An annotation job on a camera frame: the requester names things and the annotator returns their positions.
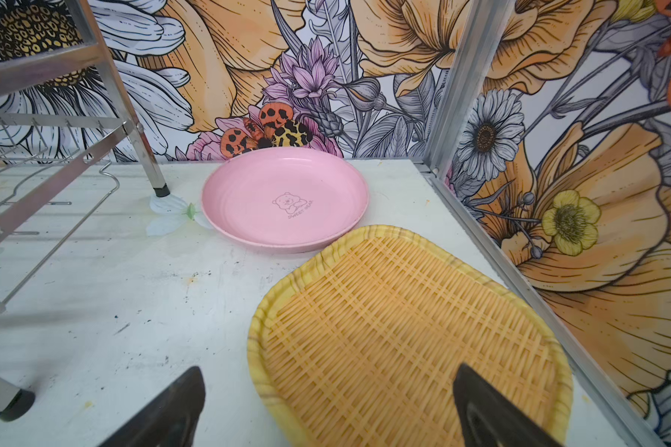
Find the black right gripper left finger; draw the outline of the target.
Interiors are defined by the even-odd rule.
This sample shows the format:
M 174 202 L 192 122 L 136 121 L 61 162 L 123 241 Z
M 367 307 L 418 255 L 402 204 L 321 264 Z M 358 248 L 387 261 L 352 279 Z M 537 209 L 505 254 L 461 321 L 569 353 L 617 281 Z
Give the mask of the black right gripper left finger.
M 192 366 L 101 446 L 192 446 L 205 400 L 201 368 Z

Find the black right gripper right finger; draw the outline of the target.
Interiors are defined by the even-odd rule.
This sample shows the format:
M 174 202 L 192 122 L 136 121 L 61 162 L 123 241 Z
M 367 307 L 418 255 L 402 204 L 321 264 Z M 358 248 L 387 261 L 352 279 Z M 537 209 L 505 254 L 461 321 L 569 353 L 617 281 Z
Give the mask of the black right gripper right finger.
M 466 363 L 457 370 L 453 399 L 466 446 L 561 446 Z

